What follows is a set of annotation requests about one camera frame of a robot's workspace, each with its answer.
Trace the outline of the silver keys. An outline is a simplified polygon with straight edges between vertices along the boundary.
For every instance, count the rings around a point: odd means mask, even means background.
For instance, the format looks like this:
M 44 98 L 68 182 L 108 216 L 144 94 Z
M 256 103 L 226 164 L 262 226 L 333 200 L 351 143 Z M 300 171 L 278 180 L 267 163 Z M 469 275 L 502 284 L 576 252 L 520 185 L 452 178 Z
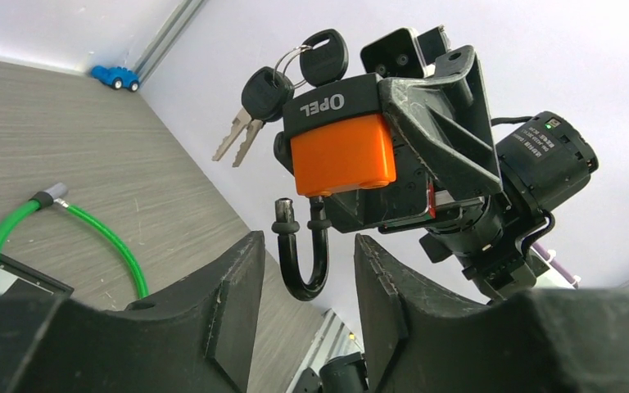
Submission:
M 298 87 L 320 87 L 342 79 L 348 60 L 342 35 L 335 29 L 324 29 L 283 55 L 275 66 L 258 69 L 245 83 L 241 107 L 212 160 L 222 160 L 238 137 L 244 135 L 233 161 L 234 167 L 240 166 L 264 125 L 283 118 L 283 108 L 294 98 Z

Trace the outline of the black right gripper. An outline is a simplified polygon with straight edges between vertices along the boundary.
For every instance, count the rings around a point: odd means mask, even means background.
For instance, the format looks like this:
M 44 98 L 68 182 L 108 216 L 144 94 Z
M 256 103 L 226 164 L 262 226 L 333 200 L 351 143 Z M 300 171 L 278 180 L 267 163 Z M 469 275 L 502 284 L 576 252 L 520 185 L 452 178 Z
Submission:
M 360 59 L 361 75 L 381 77 L 396 181 L 325 198 L 332 226 L 393 233 L 434 224 L 448 210 L 484 210 L 503 182 L 474 48 L 453 47 L 443 25 L 400 28 L 364 46 Z

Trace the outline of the orange black padlock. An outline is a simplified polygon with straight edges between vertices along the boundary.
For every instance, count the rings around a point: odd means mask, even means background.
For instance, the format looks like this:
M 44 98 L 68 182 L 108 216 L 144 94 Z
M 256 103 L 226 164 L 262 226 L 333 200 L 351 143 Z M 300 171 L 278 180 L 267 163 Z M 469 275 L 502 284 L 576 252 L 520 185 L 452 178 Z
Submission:
M 314 88 L 283 106 L 283 132 L 275 155 L 292 167 L 298 195 L 308 198 L 313 266 L 309 281 L 301 276 L 293 201 L 274 203 L 278 259 L 287 291 L 311 301 L 328 279 L 328 219 L 324 200 L 341 192 L 386 187 L 396 181 L 391 132 L 378 96 L 381 77 L 357 75 Z

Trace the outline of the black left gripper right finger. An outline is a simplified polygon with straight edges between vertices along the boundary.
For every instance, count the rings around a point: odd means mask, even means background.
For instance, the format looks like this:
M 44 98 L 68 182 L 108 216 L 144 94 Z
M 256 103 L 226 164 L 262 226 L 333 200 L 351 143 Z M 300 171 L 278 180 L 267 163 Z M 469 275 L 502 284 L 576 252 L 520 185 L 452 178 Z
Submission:
M 629 392 L 629 288 L 532 289 L 493 305 L 355 237 L 373 392 Z

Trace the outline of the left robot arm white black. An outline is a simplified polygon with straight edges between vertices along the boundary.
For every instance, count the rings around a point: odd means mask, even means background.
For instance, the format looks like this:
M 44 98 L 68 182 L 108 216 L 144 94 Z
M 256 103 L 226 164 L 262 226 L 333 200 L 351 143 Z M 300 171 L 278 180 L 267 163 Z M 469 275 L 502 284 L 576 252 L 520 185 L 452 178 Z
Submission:
M 121 311 L 0 296 L 0 392 L 244 392 L 264 272 L 252 232 Z M 481 305 L 366 235 L 355 281 L 365 351 L 328 361 L 313 392 L 629 392 L 629 288 Z

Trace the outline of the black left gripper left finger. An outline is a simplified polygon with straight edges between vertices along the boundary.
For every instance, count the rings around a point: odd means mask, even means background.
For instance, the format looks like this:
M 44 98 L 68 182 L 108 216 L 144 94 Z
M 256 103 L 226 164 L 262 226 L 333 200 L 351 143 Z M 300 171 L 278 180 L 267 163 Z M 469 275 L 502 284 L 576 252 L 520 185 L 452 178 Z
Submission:
M 264 274 L 253 231 L 121 311 L 0 296 L 0 392 L 244 392 Z

